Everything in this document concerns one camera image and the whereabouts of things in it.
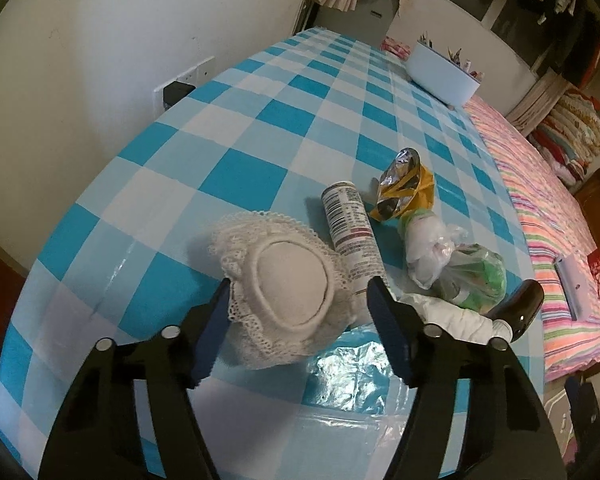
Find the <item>white lace round pad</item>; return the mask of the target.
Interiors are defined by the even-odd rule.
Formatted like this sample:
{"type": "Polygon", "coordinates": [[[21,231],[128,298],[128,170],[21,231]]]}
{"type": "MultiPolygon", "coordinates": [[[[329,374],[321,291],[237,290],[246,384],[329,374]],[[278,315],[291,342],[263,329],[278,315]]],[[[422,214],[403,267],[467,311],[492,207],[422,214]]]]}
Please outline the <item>white lace round pad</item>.
{"type": "Polygon", "coordinates": [[[264,370],[327,348],[354,321],[353,292],[339,255],[317,232],[271,211],[227,216],[209,252],[230,280],[230,328],[221,359],[264,370]]]}

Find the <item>white labelled plastic bottle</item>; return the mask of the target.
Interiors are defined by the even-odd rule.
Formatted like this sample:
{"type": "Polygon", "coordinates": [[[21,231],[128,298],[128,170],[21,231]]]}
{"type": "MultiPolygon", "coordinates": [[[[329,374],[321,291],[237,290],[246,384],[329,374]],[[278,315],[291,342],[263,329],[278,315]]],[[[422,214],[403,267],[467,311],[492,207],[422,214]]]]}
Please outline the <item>white labelled plastic bottle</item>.
{"type": "Polygon", "coordinates": [[[387,281],[375,234],[355,185],[349,181],[329,185],[322,203],[332,246],[347,269],[354,292],[365,292],[372,278],[387,281]]]}

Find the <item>white plastic trash basin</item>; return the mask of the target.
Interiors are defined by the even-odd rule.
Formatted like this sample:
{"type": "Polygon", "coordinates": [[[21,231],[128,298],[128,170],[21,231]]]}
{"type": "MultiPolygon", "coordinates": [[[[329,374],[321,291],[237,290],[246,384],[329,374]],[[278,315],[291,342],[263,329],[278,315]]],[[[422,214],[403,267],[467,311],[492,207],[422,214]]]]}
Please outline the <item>white plastic trash basin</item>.
{"type": "Polygon", "coordinates": [[[411,50],[404,67],[411,81],[452,107],[464,106],[480,87],[478,79],[420,42],[411,50]]]}

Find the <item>white crumpled tissue paper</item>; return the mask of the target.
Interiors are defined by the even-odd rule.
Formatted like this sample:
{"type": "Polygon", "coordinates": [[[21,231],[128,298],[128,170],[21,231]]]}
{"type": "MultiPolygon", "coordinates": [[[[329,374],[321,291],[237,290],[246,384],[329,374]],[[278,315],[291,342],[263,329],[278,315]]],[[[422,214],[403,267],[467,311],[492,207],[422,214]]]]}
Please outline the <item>white crumpled tissue paper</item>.
{"type": "Polygon", "coordinates": [[[505,321],[491,320],[476,311],[457,307],[443,299],[405,294],[400,301],[413,307],[422,322],[441,327],[457,340],[473,344],[487,344],[492,338],[501,338],[508,344],[513,341],[513,330],[505,321]]]}

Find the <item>dark brown glass bottle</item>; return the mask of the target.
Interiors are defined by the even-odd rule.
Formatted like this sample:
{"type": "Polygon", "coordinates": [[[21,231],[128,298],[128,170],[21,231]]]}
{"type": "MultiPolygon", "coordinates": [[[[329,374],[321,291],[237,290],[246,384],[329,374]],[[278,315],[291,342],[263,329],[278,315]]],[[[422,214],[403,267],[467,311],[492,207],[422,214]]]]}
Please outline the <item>dark brown glass bottle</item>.
{"type": "Polygon", "coordinates": [[[524,280],[510,295],[490,311],[486,317],[500,320],[512,329],[512,341],[522,337],[534,321],[544,302],[544,290],[535,280],[524,280]]]}

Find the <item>green clear plastic bag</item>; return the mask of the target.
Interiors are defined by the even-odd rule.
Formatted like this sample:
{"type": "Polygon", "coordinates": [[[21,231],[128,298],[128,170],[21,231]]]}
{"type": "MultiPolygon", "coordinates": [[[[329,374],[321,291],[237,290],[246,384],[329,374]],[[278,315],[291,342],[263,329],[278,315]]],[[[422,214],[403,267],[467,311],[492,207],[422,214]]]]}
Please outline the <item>green clear plastic bag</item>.
{"type": "Polygon", "coordinates": [[[479,244],[460,244],[432,284],[441,299],[478,313],[505,298],[506,267],[503,258],[479,244]]]}

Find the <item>pink striped bed sheet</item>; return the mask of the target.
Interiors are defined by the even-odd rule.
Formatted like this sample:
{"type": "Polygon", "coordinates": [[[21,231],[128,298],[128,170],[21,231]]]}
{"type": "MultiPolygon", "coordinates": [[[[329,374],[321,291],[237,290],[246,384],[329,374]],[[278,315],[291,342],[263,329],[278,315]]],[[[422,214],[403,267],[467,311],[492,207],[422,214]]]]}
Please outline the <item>pink striped bed sheet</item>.
{"type": "Polygon", "coordinates": [[[465,105],[492,155],[513,202],[545,300],[541,318],[545,379],[573,374],[600,362],[600,277],[594,278],[588,255],[596,243],[580,205],[552,168],[518,130],[480,96],[465,105]],[[559,257],[573,256],[584,275],[591,315],[575,321],[555,270],[559,257]]]}

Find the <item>white box on bed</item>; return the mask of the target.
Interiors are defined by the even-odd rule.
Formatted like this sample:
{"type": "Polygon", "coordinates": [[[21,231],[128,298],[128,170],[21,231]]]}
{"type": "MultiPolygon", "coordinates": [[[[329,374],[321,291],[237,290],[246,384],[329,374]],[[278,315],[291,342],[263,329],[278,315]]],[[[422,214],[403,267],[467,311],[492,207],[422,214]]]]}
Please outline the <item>white box on bed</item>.
{"type": "Polygon", "coordinates": [[[555,260],[554,267],[562,284],[571,318],[573,321],[587,320],[592,312],[588,299],[588,280],[581,272],[576,257],[559,257],[555,260]]]}

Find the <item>blue checkered tablecloth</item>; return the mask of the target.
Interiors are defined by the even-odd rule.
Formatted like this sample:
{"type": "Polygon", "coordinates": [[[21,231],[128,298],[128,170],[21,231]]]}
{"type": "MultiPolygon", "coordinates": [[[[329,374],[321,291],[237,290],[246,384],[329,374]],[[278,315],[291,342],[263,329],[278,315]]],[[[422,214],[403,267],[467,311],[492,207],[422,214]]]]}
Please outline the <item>blue checkered tablecloth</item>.
{"type": "MultiPolygon", "coordinates": [[[[82,193],[33,263],[0,359],[0,437],[29,474],[93,344],[145,339],[206,302],[222,278],[219,219],[295,218],[321,236],[325,188],[370,185],[401,148],[434,173],[434,210],[498,252],[507,285],[532,265],[512,201],[468,115],[405,79],[379,50],[314,28],[216,76],[159,117],[82,193]]],[[[379,479],[413,401],[375,338],[347,397],[318,398],[297,363],[216,363],[192,395],[225,479],[379,479]]]]}

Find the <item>red item on bed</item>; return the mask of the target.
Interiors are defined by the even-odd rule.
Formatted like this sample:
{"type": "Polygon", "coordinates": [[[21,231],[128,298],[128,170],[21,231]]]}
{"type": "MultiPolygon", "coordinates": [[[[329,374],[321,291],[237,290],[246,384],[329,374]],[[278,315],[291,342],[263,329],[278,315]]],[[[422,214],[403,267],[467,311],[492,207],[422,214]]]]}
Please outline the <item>red item on bed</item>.
{"type": "Polygon", "coordinates": [[[588,268],[596,283],[600,283],[600,248],[596,248],[588,254],[588,268]]]}

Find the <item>white crumpled plastic bag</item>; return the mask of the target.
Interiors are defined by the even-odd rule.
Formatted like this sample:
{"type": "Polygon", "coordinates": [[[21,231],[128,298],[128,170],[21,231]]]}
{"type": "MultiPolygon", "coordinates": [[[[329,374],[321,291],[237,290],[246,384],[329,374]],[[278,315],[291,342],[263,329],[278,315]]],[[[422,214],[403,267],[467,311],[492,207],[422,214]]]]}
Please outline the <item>white crumpled plastic bag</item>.
{"type": "Polygon", "coordinates": [[[468,232],[456,224],[445,224],[432,210],[419,208],[400,219],[406,270],[422,289],[430,289],[449,263],[457,245],[468,232]]]}

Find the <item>yellow foil snack wrapper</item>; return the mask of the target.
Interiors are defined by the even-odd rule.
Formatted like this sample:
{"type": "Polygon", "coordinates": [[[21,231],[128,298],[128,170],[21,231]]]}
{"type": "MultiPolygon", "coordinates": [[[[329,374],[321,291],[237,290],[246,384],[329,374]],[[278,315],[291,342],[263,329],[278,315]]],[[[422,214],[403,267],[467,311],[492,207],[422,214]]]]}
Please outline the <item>yellow foil snack wrapper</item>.
{"type": "Polygon", "coordinates": [[[389,221],[434,206],[434,175],[422,164],[418,151],[404,148],[381,174],[370,218],[389,221]]]}

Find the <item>stack of folded quilts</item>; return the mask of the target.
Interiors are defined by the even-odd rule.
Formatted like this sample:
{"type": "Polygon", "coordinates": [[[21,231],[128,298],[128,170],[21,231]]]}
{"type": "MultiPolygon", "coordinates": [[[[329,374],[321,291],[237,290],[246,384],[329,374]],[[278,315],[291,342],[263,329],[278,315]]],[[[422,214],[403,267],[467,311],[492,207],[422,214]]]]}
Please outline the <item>stack of folded quilts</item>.
{"type": "Polygon", "coordinates": [[[527,136],[570,190],[581,184],[600,156],[600,101],[569,88],[527,136]]]}

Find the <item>black plug adapter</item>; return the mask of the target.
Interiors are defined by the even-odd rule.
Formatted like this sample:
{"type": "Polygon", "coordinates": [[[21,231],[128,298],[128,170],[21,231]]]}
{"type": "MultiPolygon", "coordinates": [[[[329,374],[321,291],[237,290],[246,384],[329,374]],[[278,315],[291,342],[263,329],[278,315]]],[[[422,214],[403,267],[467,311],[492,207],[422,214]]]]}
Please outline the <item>black plug adapter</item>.
{"type": "Polygon", "coordinates": [[[186,84],[186,82],[177,80],[170,82],[170,84],[167,84],[162,89],[163,109],[168,110],[170,107],[186,98],[186,96],[191,94],[195,89],[196,87],[193,84],[186,84]]]}

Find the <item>white wall power socket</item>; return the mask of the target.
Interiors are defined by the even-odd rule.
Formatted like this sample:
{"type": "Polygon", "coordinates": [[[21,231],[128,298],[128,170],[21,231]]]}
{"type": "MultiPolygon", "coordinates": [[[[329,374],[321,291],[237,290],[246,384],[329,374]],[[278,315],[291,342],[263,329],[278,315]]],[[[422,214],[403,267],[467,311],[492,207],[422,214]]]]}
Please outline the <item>white wall power socket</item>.
{"type": "Polygon", "coordinates": [[[154,90],[154,117],[189,95],[195,89],[208,82],[216,73],[215,57],[208,56],[195,66],[189,67],[173,79],[160,84],[154,90]]]}

